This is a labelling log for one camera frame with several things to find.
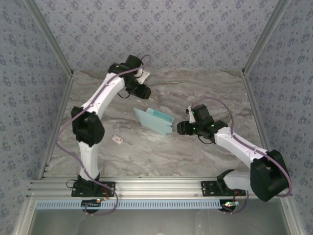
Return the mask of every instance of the blue floral wallpaper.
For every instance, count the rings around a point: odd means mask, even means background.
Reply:
[[[38,177],[67,76],[22,0],[0,0],[0,234]]]
[[[72,69],[242,68],[277,0],[37,0]]]
[[[313,234],[313,1],[292,0],[254,65],[253,86],[270,144],[282,152]]]

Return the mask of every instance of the white label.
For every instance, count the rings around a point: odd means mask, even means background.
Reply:
[[[189,123],[195,123],[196,120],[195,120],[195,117],[191,111],[191,106],[188,107],[188,111],[189,111],[189,113],[188,113],[189,114]]]
[[[118,143],[118,144],[121,144],[121,143],[123,142],[123,140],[122,140],[120,137],[116,136],[116,135],[114,135],[114,136],[112,137],[112,140],[113,140],[114,142]]]

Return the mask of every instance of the small white card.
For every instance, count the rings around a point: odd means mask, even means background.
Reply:
[[[118,144],[121,144],[121,143],[123,142],[123,140],[122,140],[120,137],[116,136],[116,135],[114,135],[114,136],[112,137],[112,140],[113,140],[114,142],[118,143]]]
[[[147,79],[147,77],[149,77],[149,75],[150,75],[149,72],[143,71],[143,72],[142,72],[142,75],[140,76],[140,78],[137,78],[137,81],[138,81],[140,84],[143,84],[144,81]]]

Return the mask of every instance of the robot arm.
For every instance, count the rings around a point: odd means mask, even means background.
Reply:
[[[233,138],[226,123],[213,120],[203,104],[194,108],[189,107],[186,111],[189,114],[189,121],[177,125],[179,134],[198,135],[209,139],[234,154],[250,169],[248,172],[228,170],[222,173],[218,176],[221,190],[226,187],[253,191],[261,200],[268,201],[289,186],[280,169],[259,153],[263,152],[272,157],[287,172],[283,157],[278,151],[268,152],[233,133],[241,142],[252,146],[254,150],[242,145]]]
[[[143,84],[145,79],[150,75],[143,69],[136,72],[127,73],[121,77],[114,76],[121,72],[140,67],[141,60],[135,56],[129,56],[126,63],[113,64],[110,66],[109,71],[98,90],[94,95],[82,105],[82,107],[74,107],[72,109],[72,117],[80,113],[84,108],[89,108],[84,114],[73,121],[73,132],[79,142],[81,152],[81,160],[86,168],[88,174],[93,178],[99,177],[98,170],[98,144],[102,140],[105,130],[101,123],[102,115],[115,97],[115,95],[124,87],[129,94],[135,95],[142,99],[148,99],[151,90]],[[103,92],[96,98],[97,94],[103,89]],[[81,167],[79,179],[89,181],[89,177],[85,174],[84,169]]]

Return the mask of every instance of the gray marble floor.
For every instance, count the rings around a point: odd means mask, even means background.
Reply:
[[[102,176],[217,176],[234,168],[245,169],[239,159],[214,144],[204,145],[196,136],[180,136],[178,122],[186,120],[185,109],[204,95],[218,97],[232,110],[235,131],[261,146],[260,137],[240,73],[219,70],[150,70],[147,79],[152,94],[149,100],[134,96],[116,96],[106,109],[102,123],[106,133],[99,146],[99,170]],[[74,82],[62,125],[69,120],[73,106],[85,103],[102,83],[105,72],[75,71]],[[206,101],[215,120],[230,122],[222,105]],[[140,126],[133,108],[148,107],[173,116],[173,133],[162,136]],[[117,135],[119,145],[111,140]],[[65,148],[79,154],[78,143],[69,127],[60,137]],[[46,176],[74,176],[79,164],[71,156],[54,148]]]

